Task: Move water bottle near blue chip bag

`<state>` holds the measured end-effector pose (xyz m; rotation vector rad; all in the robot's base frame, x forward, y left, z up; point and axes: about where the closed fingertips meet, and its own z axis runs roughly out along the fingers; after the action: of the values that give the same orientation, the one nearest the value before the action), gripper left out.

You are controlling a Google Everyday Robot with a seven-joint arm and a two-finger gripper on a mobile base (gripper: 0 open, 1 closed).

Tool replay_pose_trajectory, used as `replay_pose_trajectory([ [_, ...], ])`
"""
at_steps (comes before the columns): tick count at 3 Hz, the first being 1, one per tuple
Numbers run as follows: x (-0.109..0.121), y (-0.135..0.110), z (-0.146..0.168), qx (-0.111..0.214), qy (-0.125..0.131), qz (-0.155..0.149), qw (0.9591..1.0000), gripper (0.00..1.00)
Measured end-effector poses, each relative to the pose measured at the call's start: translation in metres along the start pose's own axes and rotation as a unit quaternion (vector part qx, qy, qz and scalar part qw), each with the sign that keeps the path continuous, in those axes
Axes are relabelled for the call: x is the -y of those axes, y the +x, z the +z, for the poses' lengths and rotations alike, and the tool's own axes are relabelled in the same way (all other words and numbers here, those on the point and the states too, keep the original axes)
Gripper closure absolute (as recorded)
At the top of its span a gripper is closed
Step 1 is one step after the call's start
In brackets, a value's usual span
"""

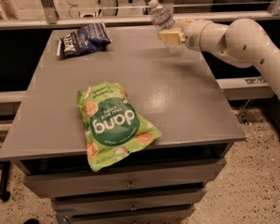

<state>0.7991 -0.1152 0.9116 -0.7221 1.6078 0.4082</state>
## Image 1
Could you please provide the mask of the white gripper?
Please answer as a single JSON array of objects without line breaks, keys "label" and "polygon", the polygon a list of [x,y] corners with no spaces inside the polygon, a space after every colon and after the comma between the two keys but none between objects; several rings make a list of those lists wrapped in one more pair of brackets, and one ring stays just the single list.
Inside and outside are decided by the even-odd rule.
[{"label": "white gripper", "polygon": [[188,49],[202,51],[201,37],[203,30],[211,24],[207,20],[175,20],[174,28],[181,28],[180,31],[160,31],[158,38],[160,41],[173,46],[180,46],[184,41]]}]

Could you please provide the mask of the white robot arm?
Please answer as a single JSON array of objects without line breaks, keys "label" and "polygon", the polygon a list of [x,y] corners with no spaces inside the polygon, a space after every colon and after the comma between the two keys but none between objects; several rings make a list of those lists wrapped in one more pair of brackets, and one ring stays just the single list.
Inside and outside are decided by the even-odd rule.
[{"label": "white robot arm", "polygon": [[158,31],[158,37],[168,45],[209,52],[235,67],[254,66],[280,100],[280,49],[257,22],[239,19],[224,25],[182,20]]}]

